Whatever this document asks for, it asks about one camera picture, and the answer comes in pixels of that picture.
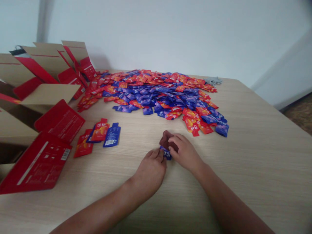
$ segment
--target cardboard box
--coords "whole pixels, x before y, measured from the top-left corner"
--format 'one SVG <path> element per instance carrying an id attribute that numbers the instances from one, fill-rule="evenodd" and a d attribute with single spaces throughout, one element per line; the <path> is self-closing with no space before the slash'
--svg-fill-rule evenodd
<path id="1" fill-rule="evenodd" d="M 52 189 L 72 146 L 41 132 L 14 165 L 0 165 L 0 194 Z"/>
<path id="2" fill-rule="evenodd" d="M 23 49 L 57 82 L 61 84 L 80 85 L 80 89 L 74 95 L 75 99 L 79 98 L 87 87 L 87 84 L 83 82 L 84 78 L 79 77 L 79 74 L 69 66 L 65 58 L 62 57 L 62 54 L 55 48 L 50 48 L 46 43 L 42 43 L 40 46 L 41 48 L 23 46 Z"/>
<path id="3" fill-rule="evenodd" d="M 55 50 L 57 50 L 59 52 L 59 54 L 62 56 L 62 58 L 65 60 L 65 62 L 68 64 L 68 66 L 75 68 L 74 62 L 69 57 L 68 53 L 66 52 L 66 50 L 62 44 L 34 42 L 34 45 L 36 47 L 42 48 L 42 49 L 55 49 Z"/>
<path id="4" fill-rule="evenodd" d="M 11 54 L 0 54 L 0 78 L 7 84 L 19 86 L 35 77 Z"/>
<path id="5" fill-rule="evenodd" d="M 85 43 L 75 41 L 62 41 L 62 43 L 75 66 L 85 75 L 88 81 L 92 81 L 97 73 L 90 61 Z"/>
<path id="6" fill-rule="evenodd" d="M 35 122 L 34 126 L 40 132 L 39 135 L 34 130 L 22 131 L 25 135 L 22 139 L 21 129 L 27 129 L 28 126 L 4 110 L 0 112 L 0 123 L 2 122 L 7 124 L 7 128 L 0 127 L 7 130 L 7 138 L 1 134 L 1 141 L 10 138 L 10 134 L 13 135 L 12 131 L 19 135 L 14 137 L 14 143 L 16 140 L 21 143 L 22 140 L 27 145 L 30 139 L 35 139 L 14 165 L 11 162 L 15 161 L 18 152 L 13 154 L 12 160 L 5 158 L 9 164 L 0 165 L 0 179 L 4 177 L 0 183 L 0 194 L 53 188 L 72 149 L 70 143 L 85 120 L 70 108 L 65 100 L 61 100 Z"/>

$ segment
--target box flap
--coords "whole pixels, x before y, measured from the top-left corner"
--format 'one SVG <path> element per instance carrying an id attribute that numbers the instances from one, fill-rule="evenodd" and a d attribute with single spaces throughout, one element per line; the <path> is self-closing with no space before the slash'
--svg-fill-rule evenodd
<path id="1" fill-rule="evenodd" d="M 30 95 L 39 85 L 43 82 L 38 78 L 34 77 L 22 85 L 13 89 L 13 92 L 18 96 L 20 100 L 24 100 L 28 95 Z"/>
<path id="2" fill-rule="evenodd" d="M 0 108 L 0 142 L 29 146 L 38 133 Z"/>
<path id="3" fill-rule="evenodd" d="M 69 68 L 62 73 L 58 74 L 58 78 L 61 84 L 66 84 L 66 85 L 80 85 L 79 90 L 75 93 L 74 99 L 78 99 L 85 91 L 85 86 L 81 82 L 79 76 L 76 74 L 74 69 Z"/>
<path id="4" fill-rule="evenodd" d="M 34 76 L 11 54 L 0 54 L 0 78 L 6 83 L 19 86 Z"/>
<path id="5" fill-rule="evenodd" d="M 39 77 L 43 82 L 48 83 L 48 84 L 58 84 L 58 81 L 54 79 L 33 58 L 18 57 L 18 56 L 15 56 L 15 58 L 18 61 L 20 61 L 26 68 L 28 68 L 35 76 Z"/>
<path id="6" fill-rule="evenodd" d="M 68 103 L 79 88 L 77 84 L 41 84 L 21 104 L 55 105 L 62 99 Z"/>
<path id="7" fill-rule="evenodd" d="M 75 57 L 78 63 L 80 63 L 80 60 L 89 57 L 84 42 L 62 41 L 62 43 L 71 50 L 73 56 Z"/>
<path id="8" fill-rule="evenodd" d="M 65 48 L 63 47 L 62 44 L 55 44 L 55 43 L 39 43 L 39 42 L 34 42 L 35 46 L 38 48 L 43 48 L 43 49 L 56 49 L 60 55 L 63 57 L 65 62 L 71 66 L 72 68 L 74 67 L 74 62 L 71 60 L 69 57 L 68 53 L 66 52 Z"/>
<path id="9" fill-rule="evenodd" d="M 38 132 L 49 132 L 70 144 L 85 120 L 64 100 L 60 100 L 35 122 Z"/>
<path id="10" fill-rule="evenodd" d="M 40 133 L 0 184 L 0 194 L 53 188 L 71 149 L 57 137 Z"/>
<path id="11" fill-rule="evenodd" d="M 23 46 L 23 49 L 57 81 L 58 74 L 69 68 L 56 49 L 29 46 Z"/>

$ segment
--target blue packet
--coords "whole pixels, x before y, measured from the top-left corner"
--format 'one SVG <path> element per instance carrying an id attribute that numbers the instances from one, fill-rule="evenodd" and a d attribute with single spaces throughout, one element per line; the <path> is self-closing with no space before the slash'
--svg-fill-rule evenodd
<path id="1" fill-rule="evenodd" d="M 228 137 L 228 128 L 229 125 L 227 123 L 219 121 L 215 127 L 215 131 L 221 136 Z"/>
<path id="2" fill-rule="evenodd" d="M 131 101 L 131 99 L 127 98 L 126 95 L 124 95 L 121 99 L 124 100 L 125 102 L 130 102 Z"/>
<path id="3" fill-rule="evenodd" d="M 93 133 L 94 133 L 95 127 L 96 127 L 96 124 L 94 125 L 94 127 L 93 127 L 93 129 L 92 129 L 92 131 L 91 131 L 91 133 L 90 133 L 90 135 L 89 135 L 89 137 L 88 137 L 88 139 L 86 140 L 86 143 L 100 143 L 100 142 L 102 142 L 102 141 L 91 141 L 91 140 L 90 140 L 91 137 L 92 137 L 92 135 L 93 135 Z"/>
<path id="4" fill-rule="evenodd" d="M 206 122 L 207 124 L 212 124 L 212 123 L 217 123 L 219 122 L 219 120 L 217 120 L 216 117 L 214 117 L 213 115 L 202 115 L 201 116 L 202 120 L 204 122 Z"/>
<path id="5" fill-rule="evenodd" d="M 207 109 L 212 113 L 213 116 L 218 116 L 219 112 L 215 108 L 209 106 Z"/>
<path id="6" fill-rule="evenodd" d="M 103 91 L 102 97 L 115 97 L 117 93 L 111 94 L 109 92 Z"/>
<path id="7" fill-rule="evenodd" d="M 107 130 L 107 135 L 103 147 L 112 147 L 118 145 L 120 129 L 121 127 L 118 127 L 118 123 L 113 123 L 113 125 Z"/>
<path id="8" fill-rule="evenodd" d="M 153 109 L 151 107 L 149 108 L 143 108 L 143 115 L 150 115 L 153 114 Z"/>
<path id="9" fill-rule="evenodd" d="M 149 91 L 147 91 L 146 89 L 143 89 L 143 88 L 139 88 L 139 90 L 140 90 L 140 93 L 143 94 L 143 95 L 150 93 Z"/>
<path id="10" fill-rule="evenodd" d="M 128 106 L 128 108 L 129 108 L 129 110 L 130 111 L 136 111 L 136 110 L 138 110 L 139 108 L 138 107 L 136 107 L 136 106 L 134 106 L 134 105 L 132 105 L 132 104 L 130 104 L 129 106 Z"/>
<path id="11" fill-rule="evenodd" d="M 133 94 L 130 94 L 130 93 L 125 93 L 125 96 L 127 98 L 129 98 L 130 100 L 134 100 L 135 99 L 135 96 Z"/>
<path id="12" fill-rule="evenodd" d="M 126 105 L 113 106 L 112 109 L 115 109 L 115 111 L 131 113 L 129 106 L 126 106 Z"/>
<path id="13" fill-rule="evenodd" d="M 166 157 L 167 160 L 171 160 L 172 156 L 170 154 L 170 151 L 167 150 L 165 147 L 160 146 L 160 149 L 163 150 L 163 156 Z"/>

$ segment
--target red sachet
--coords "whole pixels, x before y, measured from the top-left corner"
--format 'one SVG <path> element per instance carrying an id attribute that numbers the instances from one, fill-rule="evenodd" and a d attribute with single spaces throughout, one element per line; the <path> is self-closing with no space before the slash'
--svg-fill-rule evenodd
<path id="1" fill-rule="evenodd" d="M 85 133 L 79 137 L 74 158 L 92 153 L 93 144 L 86 143 L 91 132 L 92 129 L 87 129 Z"/>

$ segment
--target wooden table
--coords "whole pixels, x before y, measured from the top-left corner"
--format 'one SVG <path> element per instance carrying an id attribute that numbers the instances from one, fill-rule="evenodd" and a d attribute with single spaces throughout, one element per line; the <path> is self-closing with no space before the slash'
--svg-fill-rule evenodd
<path id="1" fill-rule="evenodd" d="M 182 118 L 116 112 L 101 99 L 81 115 L 85 129 L 100 118 L 119 122 L 119 145 L 73 159 L 71 152 L 52 190 L 0 196 L 1 233 L 48 233 L 134 174 L 164 130 L 184 134 L 224 182 L 277 233 L 308 232 L 312 214 L 312 138 L 241 82 L 224 79 L 211 94 L 230 125 L 228 138 L 217 133 L 193 137 Z M 209 201 L 192 175 L 168 162 L 159 191 L 117 226 L 121 233 L 220 232 Z"/>

